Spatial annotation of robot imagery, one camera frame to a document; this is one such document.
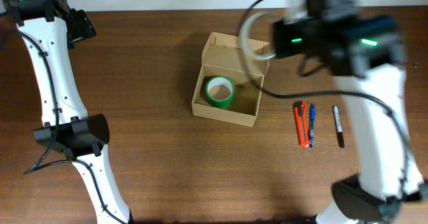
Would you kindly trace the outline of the green tape roll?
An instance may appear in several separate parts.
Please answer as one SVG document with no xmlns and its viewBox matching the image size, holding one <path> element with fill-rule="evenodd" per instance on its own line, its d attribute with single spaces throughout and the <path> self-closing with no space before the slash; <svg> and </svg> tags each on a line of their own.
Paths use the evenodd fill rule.
<svg viewBox="0 0 428 224">
<path fill-rule="evenodd" d="M 225 109 L 233 101 L 235 86 L 230 78 L 215 76 L 207 82 L 205 93 L 211 106 Z"/>
</svg>

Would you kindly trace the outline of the black marker pen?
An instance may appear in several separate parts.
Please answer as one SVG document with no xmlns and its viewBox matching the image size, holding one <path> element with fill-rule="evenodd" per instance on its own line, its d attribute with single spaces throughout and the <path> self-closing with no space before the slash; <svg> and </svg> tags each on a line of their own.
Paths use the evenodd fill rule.
<svg viewBox="0 0 428 224">
<path fill-rule="evenodd" d="M 334 113 L 334 120 L 335 120 L 335 125 L 336 125 L 336 133 L 337 133 L 338 144 L 339 144 L 340 148 L 345 148 L 344 136 L 343 136 L 342 125 L 341 125 L 341 121 L 340 121 L 340 115 L 339 115 L 338 107 L 333 106 L 332 109 L 333 109 L 333 113 Z"/>
</svg>

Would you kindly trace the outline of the brown cardboard box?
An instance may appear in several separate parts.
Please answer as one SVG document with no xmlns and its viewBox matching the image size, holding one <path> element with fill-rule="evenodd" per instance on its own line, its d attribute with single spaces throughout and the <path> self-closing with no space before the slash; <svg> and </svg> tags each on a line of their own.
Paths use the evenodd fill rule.
<svg viewBox="0 0 428 224">
<path fill-rule="evenodd" d="M 241 65 L 237 37 L 212 32 L 201 57 L 201 69 L 191 108 L 195 116 L 252 127 L 261 99 L 260 86 L 268 72 L 268 60 L 247 59 Z"/>
</svg>

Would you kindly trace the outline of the orange utility knife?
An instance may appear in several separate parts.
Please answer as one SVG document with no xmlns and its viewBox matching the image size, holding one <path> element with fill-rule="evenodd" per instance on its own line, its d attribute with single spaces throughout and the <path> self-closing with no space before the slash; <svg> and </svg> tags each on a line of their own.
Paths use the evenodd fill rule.
<svg viewBox="0 0 428 224">
<path fill-rule="evenodd" d="M 309 147 L 308 130 L 305 119 L 306 108 L 307 104 L 303 101 L 297 101 L 293 105 L 298 142 L 299 145 L 304 148 Z"/>
</svg>

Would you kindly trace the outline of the blue pen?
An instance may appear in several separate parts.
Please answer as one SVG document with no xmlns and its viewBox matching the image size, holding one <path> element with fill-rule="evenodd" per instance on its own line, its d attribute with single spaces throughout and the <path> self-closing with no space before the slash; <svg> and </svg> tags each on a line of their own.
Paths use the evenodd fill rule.
<svg viewBox="0 0 428 224">
<path fill-rule="evenodd" d="M 314 123 L 316 118 L 316 107 L 314 104 L 310 105 L 310 129 L 308 132 L 310 148 L 314 146 Z"/>
</svg>

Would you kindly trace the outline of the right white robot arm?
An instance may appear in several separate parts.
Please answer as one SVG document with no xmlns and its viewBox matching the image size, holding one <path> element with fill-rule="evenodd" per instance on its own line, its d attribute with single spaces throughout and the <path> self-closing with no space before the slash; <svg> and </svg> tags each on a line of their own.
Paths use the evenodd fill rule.
<svg viewBox="0 0 428 224">
<path fill-rule="evenodd" d="M 361 17 L 353 0 L 290 0 L 274 25 L 278 58 L 302 53 L 330 70 L 352 121 L 359 172 L 332 186 L 311 223 L 387 223 L 404 203 L 427 199 L 405 114 L 406 56 L 397 22 Z"/>
</svg>

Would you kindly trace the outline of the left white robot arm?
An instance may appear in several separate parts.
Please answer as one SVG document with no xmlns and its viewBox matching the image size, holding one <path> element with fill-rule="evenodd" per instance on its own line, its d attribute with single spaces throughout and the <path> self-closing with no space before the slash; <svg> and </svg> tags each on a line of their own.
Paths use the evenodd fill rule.
<svg viewBox="0 0 428 224">
<path fill-rule="evenodd" d="M 89 115 L 75 83 L 68 50 L 96 31 L 82 10 L 68 0 L 3 0 L 6 13 L 26 44 L 41 98 L 43 126 L 33 131 L 46 148 L 26 170 L 71 163 L 79 172 L 98 223 L 133 223 L 108 157 L 110 130 L 102 114 Z"/>
</svg>

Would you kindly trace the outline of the white masking tape roll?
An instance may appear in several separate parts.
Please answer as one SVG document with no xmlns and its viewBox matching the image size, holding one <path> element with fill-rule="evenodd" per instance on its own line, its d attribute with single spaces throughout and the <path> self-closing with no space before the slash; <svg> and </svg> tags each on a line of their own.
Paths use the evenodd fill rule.
<svg viewBox="0 0 428 224">
<path fill-rule="evenodd" d="M 269 17 L 273 20 L 278 20 L 279 16 L 270 12 L 259 12 L 255 13 L 252 16 L 250 16 L 248 19 L 246 19 L 243 23 L 243 25 L 239 28 L 239 46 L 243 50 L 244 54 L 249 56 L 250 58 L 257 60 L 257 61 L 265 61 L 270 60 L 274 57 L 276 57 L 275 51 L 272 50 L 268 53 L 258 54 L 253 48 L 250 43 L 250 30 L 252 25 L 261 17 Z"/>
</svg>

